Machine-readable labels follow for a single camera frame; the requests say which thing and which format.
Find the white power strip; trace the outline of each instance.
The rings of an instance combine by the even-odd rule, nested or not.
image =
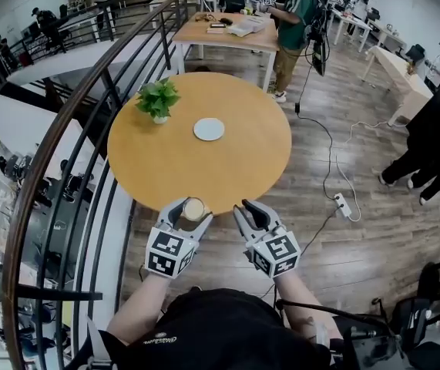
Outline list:
[[[340,210],[343,213],[343,216],[346,218],[349,218],[351,215],[351,209],[348,206],[348,203],[346,202],[346,200],[344,199],[343,194],[341,194],[341,193],[335,194],[334,201],[336,202],[338,207],[340,207]]]

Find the shoe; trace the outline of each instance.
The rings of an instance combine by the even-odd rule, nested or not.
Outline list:
[[[396,185],[396,182],[387,183],[386,181],[384,181],[384,177],[382,176],[382,173],[379,174],[379,182],[382,183],[382,185],[385,185],[386,187],[393,187],[394,185]]]
[[[282,92],[282,93],[275,92],[273,94],[273,99],[276,103],[285,103],[287,101],[287,93],[286,92]]]

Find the metal railing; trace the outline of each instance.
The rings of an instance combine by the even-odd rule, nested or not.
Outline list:
[[[36,37],[29,35],[10,45],[11,52],[22,66],[27,66],[70,49],[100,41],[114,41],[148,14],[150,1],[112,0],[73,12],[41,28]],[[9,65],[5,64],[5,68],[12,73]]]
[[[76,350],[79,347],[79,304],[81,301],[88,301],[89,316],[92,317],[94,301],[102,299],[102,293],[96,291],[96,277],[98,273],[98,263],[100,252],[102,250],[103,237],[106,230],[106,222],[109,218],[109,212],[112,208],[113,198],[116,192],[117,182],[115,179],[112,181],[108,198],[104,200],[105,209],[102,218],[101,220],[98,220],[98,224],[101,222],[101,226],[97,235],[98,239],[96,242],[94,261],[92,264],[91,275],[89,276],[89,290],[83,291],[82,286],[85,263],[88,256],[90,235],[92,233],[93,224],[95,223],[96,211],[98,209],[100,200],[102,200],[103,187],[106,184],[109,174],[108,161],[104,163],[99,177],[99,182],[96,189],[94,189],[94,192],[92,193],[91,205],[89,206],[85,222],[85,229],[83,233],[81,233],[80,237],[75,237],[76,223],[82,208],[84,190],[88,188],[89,181],[92,177],[92,171],[95,168],[97,159],[100,155],[106,154],[106,140],[108,138],[108,133],[112,126],[113,120],[116,118],[116,115],[120,109],[122,109],[125,101],[129,98],[132,89],[136,87],[136,81],[138,78],[143,75],[145,69],[149,69],[149,72],[140,84],[143,85],[152,79],[155,80],[161,78],[165,70],[172,69],[171,59],[175,49],[171,48],[172,38],[170,33],[176,32],[178,29],[180,29],[186,23],[188,18],[189,12],[187,0],[167,0],[163,4],[157,6],[150,13],[144,15],[141,20],[137,22],[128,32],[123,34],[122,37],[112,45],[107,53],[101,57],[94,67],[86,74],[81,83],[78,84],[74,89],[72,95],[68,98],[67,102],[54,119],[53,124],[47,131],[36,155],[32,160],[31,165],[29,166],[28,173],[24,183],[22,184],[22,188],[18,195],[12,215],[12,222],[8,232],[8,240],[5,249],[5,262],[2,272],[2,313],[4,318],[3,323],[5,343],[13,368],[16,370],[23,369],[25,365],[18,330],[19,298],[33,300],[35,304],[34,322],[36,340],[38,342],[39,366],[41,370],[47,369],[42,344],[44,337],[42,330],[43,301],[55,302],[55,343],[60,368],[64,367],[62,351],[62,303],[64,301],[74,301],[73,313],[75,316],[73,317],[74,324],[72,325],[72,346],[75,347]],[[149,24],[152,21],[157,21],[157,26],[153,31],[147,32],[146,29],[149,27]],[[109,66],[113,63],[118,54],[120,54],[121,51],[138,35],[143,38],[142,43],[136,48],[129,60],[120,69],[118,74],[112,78],[109,73]],[[152,45],[150,44],[151,42],[155,42],[155,44],[151,48],[150,52],[147,53],[146,56],[143,55],[139,57],[139,67],[136,69],[136,72],[132,78],[128,82],[124,82],[124,75],[127,72],[134,71],[135,67],[132,66],[132,64],[136,62],[136,58],[138,58],[139,54],[142,54],[145,47]],[[62,178],[56,189],[55,196],[52,199],[52,206],[48,212],[48,222],[45,226],[46,235],[44,238],[42,235],[40,243],[40,262],[38,264],[36,275],[36,286],[26,286],[20,284],[18,282],[19,270],[22,260],[22,251],[25,245],[25,235],[27,234],[29,219],[33,212],[36,196],[39,193],[39,185],[44,179],[45,172],[47,171],[49,162],[54,155],[55,148],[58,146],[59,141],[62,138],[62,134],[68,128],[75,114],[77,114],[78,109],[81,108],[82,101],[89,95],[89,92],[92,90],[96,82],[99,81],[99,79],[101,79],[104,83],[105,91],[102,97],[97,101],[96,106],[93,108],[90,116],[86,120],[86,124],[82,129],[81,135],[76,141],[71,156],[63,168]],[[117,85],[125,87],[125,90],[122,93],[118,93],[116,88]],[[45,276],[47,275],[50,243],[59,211],[61,210],[62,204],[65,201],[65,195],[67,194],[65,191],[69,182],[69,177],[71,176],[76,158],[81,152],[82,145],[85,141],[87,141],[88,133],[92,129],[92,125],[95,124],[96,118],[99,116],[102,109],[106,109],[106,113],[102,115],[105,119],[103,122],[103,130],[101,130],[101,134],[99,135],[98,139],[93,139],[94,151],[89,158],[85,173],[81,174],[79,177],[79,189],[72,194],[74,196],[71,209],[72,213],[70,215],[69,222],[66,225],[63,251],[60,253],[61,257],[58,277],[56,278],[56,288],[45,288]],[[78,238],[80,238],[81,244],[79,247],[78,266],[75,280],[73,281],[73,289],[66,290],[65,286],[67,281],[65,276],[69,266],[69,251],[73,241]],[[124,258],[125,253],[122,255],[121,261],[123,261]],[[123,266],[121,264],[119,278],[122,277],[122,269]],[[116,308],[118,307],[118,300],[119,298],[116,298]]]

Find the khaki pants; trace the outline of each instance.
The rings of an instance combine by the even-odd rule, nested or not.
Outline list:
[[[304,49],[286,49],[280,45],[280,50],[274,60],[274,71],[276,72],[276,91],[281,93],[290,85],[297,60]]]

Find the gray wood plank floor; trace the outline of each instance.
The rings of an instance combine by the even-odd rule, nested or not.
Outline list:
[[[239,49],[205,48],[206,59],[196,60],[194,49],[187,71],[208,66],[262,84],[267,57]],[[301,115],[323,123],[334,138],[332,161],[353,183],[361,206],[357,223],[341,215],[330,219],[325,229],[301,259],[298,273],[322,304],[353,312],[371,311],[371,299],[382,297],[386,308],[416,292],[418,276],[429,261],[440,260],[440,194],[424,207],[419,192],[409,192],[406,180],[396,187],[383,187],[376,177],[405,151],[404,128],[381,125],[354,129],[345,144],[350,126],[358,121],[372,125],[387,121],[396,110],[394,91],[388,92],[387,74],[375,64],[368,81],[358,76],[366,66],[365,54],[342,37],[331,43],[325,77],[314,71],[301,101]],[[317,124],[299,120],[294,102],[307,76],[309,65],[299,59],[283,110],[291,125],[293,149],[283,176],[260,201],[273,207],[295,233],[301,248],[311,240],[334,210],[322,183],[328,169],[329,139]],[[358,216],[350,187],[332,163],[327,179],[330,196],[342,192]],[[133,221],[121,299],[125,301],[139,286],[148,233],[157,213],[138,209]],[[203,289],[234,288],[261,296],[272,281],[247,262],[244,241],[232,214],[217,217],[203,239],[197,256],[182,276],[172,283],[169,301],[193,285]],[[272,292],[264,300],[272,302]]]

